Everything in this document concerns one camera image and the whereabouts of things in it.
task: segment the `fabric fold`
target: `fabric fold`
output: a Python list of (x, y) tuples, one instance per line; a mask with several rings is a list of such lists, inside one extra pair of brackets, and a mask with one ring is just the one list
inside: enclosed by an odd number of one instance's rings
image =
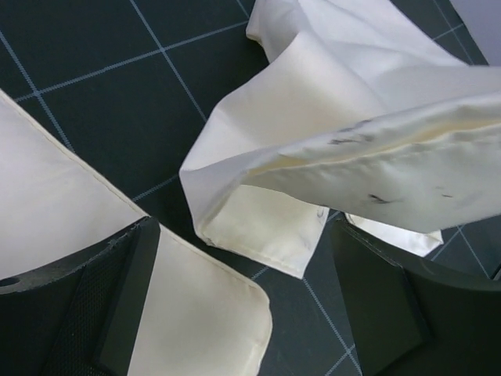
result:
[(216, 106), (180, 171), (204, 241), (302, 277), (327, 208), (418, 255), (501, 212), (497, 68), (388, 0), (257, 0), (247, 35), (270, 65)]
[[(0, 176), (0, 280), (146, 214), (2, 91)], [(129, 375), (256, 376), (271, 332), (256, 283), (161, 227)]]

